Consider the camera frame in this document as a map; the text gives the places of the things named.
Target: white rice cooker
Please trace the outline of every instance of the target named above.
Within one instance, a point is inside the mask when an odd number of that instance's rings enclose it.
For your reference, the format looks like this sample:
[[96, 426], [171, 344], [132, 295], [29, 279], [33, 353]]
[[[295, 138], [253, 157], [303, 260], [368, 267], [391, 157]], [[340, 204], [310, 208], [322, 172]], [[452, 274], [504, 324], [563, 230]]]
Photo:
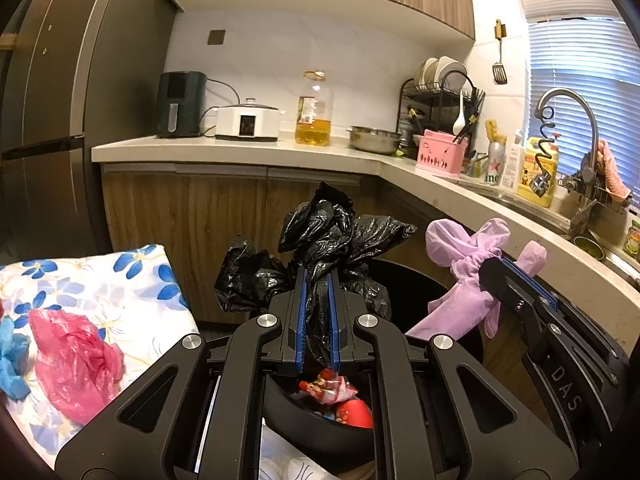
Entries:
[[247, 98], [241, 105], [218, 109], [216, 138], [276, 141], [280, 133], [280, 110]]

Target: slotted turner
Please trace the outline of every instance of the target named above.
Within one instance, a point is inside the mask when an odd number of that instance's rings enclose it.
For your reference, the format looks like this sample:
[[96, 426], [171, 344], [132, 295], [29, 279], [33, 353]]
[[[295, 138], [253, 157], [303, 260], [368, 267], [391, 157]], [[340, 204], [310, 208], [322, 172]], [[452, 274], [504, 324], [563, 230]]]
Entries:
[[502, 64], [502, 38], [507, 36], [507, 27], [502, 24], [500, 20], [495, 20], [495, 39], [498, 40], [500, 48], [500, 58], [493, 65], [494, 69], [494, 81], [498, 85], [507, 84], [507, 72]]

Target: red plastic container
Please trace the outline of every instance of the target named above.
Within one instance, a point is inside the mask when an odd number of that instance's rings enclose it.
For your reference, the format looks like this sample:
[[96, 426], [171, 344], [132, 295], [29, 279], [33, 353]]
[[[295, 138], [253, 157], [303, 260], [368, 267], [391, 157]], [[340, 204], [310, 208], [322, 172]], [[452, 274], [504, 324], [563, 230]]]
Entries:
[[456, 176], [462, 170], [467, 138], [460, 144], [453, 142], [454, 136], [425, 130], [420, 140], [418, 160], [415, 165], [431, 173]]

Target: white countertop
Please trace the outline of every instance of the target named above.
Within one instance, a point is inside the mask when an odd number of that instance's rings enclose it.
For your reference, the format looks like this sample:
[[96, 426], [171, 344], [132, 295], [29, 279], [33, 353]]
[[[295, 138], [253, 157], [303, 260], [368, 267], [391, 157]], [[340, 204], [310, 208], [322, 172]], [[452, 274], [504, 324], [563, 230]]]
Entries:
[[278, 142], [216, 140], [209, 137], [142, 137], [92, 149], [94, 162], [180, 162], [252, 164], [306, 170], [377, 175], [477, 230], [491, 218], [503, 218], [511, 237], [503, 250], [517, 257], [535, 240], [547, 250], [540, 276], [580, 306], [613, 335], [627, 352], [640, 333], [640, 293], [612, 270], [535, 222], [453, 182], [417, 169], [411, 161], [358, 152], [336, 142], [326, 148]]

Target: blue strip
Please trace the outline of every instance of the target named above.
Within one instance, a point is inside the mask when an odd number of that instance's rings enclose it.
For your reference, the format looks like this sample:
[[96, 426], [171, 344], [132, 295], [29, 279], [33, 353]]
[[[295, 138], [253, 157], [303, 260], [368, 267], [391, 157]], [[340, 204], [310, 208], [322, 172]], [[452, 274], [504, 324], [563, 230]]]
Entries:
[[545, 298], [549, 302], [549, 306], [551, 310], [554, 312], [558, 311], [558, 302], [556, 298], [554, 298], [551, 294], [549, 294], [544, 288], [542, 288], [531, 276], [529, 276], [524, 270], [514, 264], [511, 260], [507, 258], [500, 258], [502, 263], [506, 267], [509, 267], [515, 274], [521, 277], [528, 285], [532, 286], [532, 288], [543, 298]]
[[329, 283], [329, 329], [331, 339], [329, 350], [331, 351], [331, 370], [337, 372], [340, 367], [340, 336], [338, 332], [338, 313], [335, 306], [334, 285], [331, 274], [328, 277]]
[[298, 330], [296, 339], [296, 368], [298, 373], [302, 373], [302, 367], [305, 365], [305, 339], [306, 339], [306, 269], [302, 281], [302, 290], [300, 291], [300, 305], [298, 306]]

